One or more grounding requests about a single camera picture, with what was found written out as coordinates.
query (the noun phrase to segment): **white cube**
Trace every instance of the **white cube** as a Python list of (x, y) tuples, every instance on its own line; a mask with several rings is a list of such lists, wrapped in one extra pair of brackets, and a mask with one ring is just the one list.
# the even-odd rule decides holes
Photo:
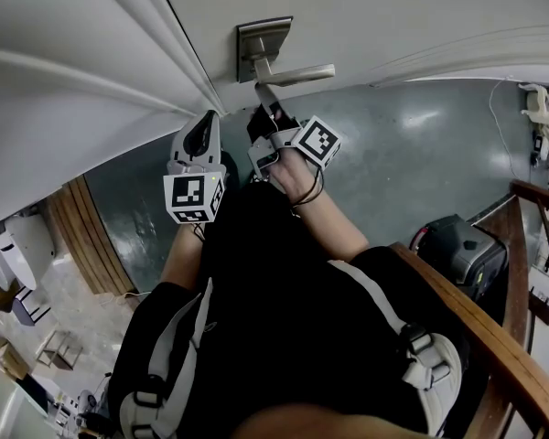
[(341, 136), (314, 115), (293, 139), (293, 146), (324, 170), (339, 151)]
[(165, 207), (179, 224), (213, 222), (225, 191), (221, 172), (164, 176)]

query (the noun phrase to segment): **black machine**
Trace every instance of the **black machine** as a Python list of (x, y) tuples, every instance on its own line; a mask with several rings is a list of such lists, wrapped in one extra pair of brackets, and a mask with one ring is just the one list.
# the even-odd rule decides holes
[(427, 224), (411, 246), (419, 257), (474, 301), (486, 292), (508, 263), (503, 242), (458, 215)]

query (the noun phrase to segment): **skin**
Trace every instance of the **skin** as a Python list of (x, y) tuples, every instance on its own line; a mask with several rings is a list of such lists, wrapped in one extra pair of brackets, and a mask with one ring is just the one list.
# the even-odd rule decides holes
[[(303, 156), (285, 148), (270, 173), (285, 190), (291, 203), (300, 200), (313, 187), (315, 177)], [(318, 186), (310, 197), (314, 197)], [(323, 190), (319, 196), (296, 207), (313, 237), (335, 260), (350, 262), (365, 251), (364, 235)], [(167, 257), (161, 281), (195, 291), (203, 242), (192, 225), (181, 225)], [(316, 405), (289, 404), (258, 412), (234, 432), (232, 439), (418, 439), (423, 434), (407, 431), (380, 418), (344, 415)]]

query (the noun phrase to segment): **green epoxy floor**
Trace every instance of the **green epoxy floor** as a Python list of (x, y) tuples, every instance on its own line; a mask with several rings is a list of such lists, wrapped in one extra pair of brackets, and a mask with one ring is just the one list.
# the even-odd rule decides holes
[[(488, 100), (497, 81), (435, 80), (376, 89), (356, 86), (283, 102), (297, 120), (315, 114), (344, 136), (326, 170), (328, 193), (371, 245), (409, 242), (428, 221), (457, 213), (468, 219), (503, 197), (513, 179)], [(532, 127), (520, 114), (524, 91), (504, 82), (493, 108), (516, 174), (531, 171)], [(222, 120), (223, 148), (247, 178), (246, 125), (252, 109)], [(86, 177), (124, 268), (140, 291), (155, 287), (177, 230), (164, 208), (163, 179), (172, 135), (99, 166)], [(540, 229), (523, 208), (530, 253)]]

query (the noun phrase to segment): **person's right hand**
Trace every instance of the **person's right hand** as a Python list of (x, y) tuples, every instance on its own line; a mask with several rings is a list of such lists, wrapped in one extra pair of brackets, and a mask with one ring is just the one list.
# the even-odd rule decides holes
[(307, 161), (295, 148), (282, 148), (279, 155), (279, 160), (268, 170), (283, 187), (291, 203), (296, 203), (311, 190), (315, 178), (307, 167)]

